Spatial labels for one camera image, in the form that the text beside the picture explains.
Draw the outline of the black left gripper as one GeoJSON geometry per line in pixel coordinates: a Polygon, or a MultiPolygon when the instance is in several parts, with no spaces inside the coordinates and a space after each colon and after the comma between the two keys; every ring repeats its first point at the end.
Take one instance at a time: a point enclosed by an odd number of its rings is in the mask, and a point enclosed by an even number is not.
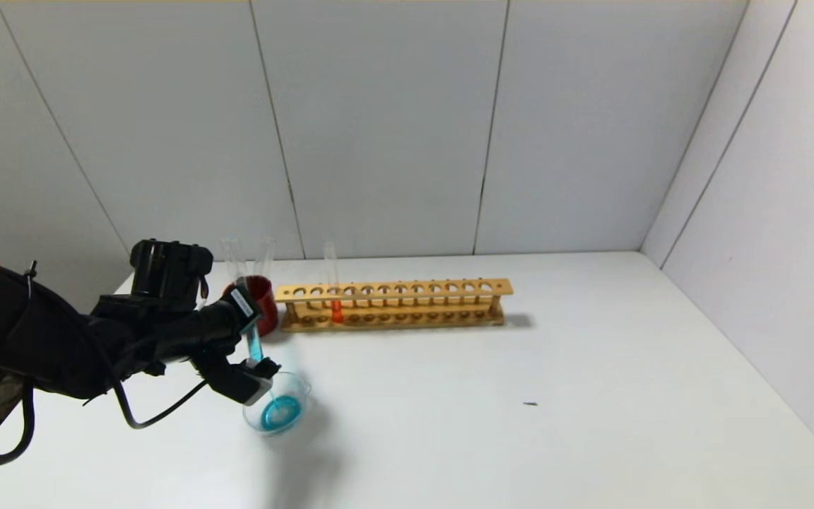
{"type": "Polygon", "coordinates": [[[257,322],[262,317],[263,312],[243,286],[231,286],[215,302],[201,307],[196,315],[201,335],[206,339],[255,337],[257,322]]]}

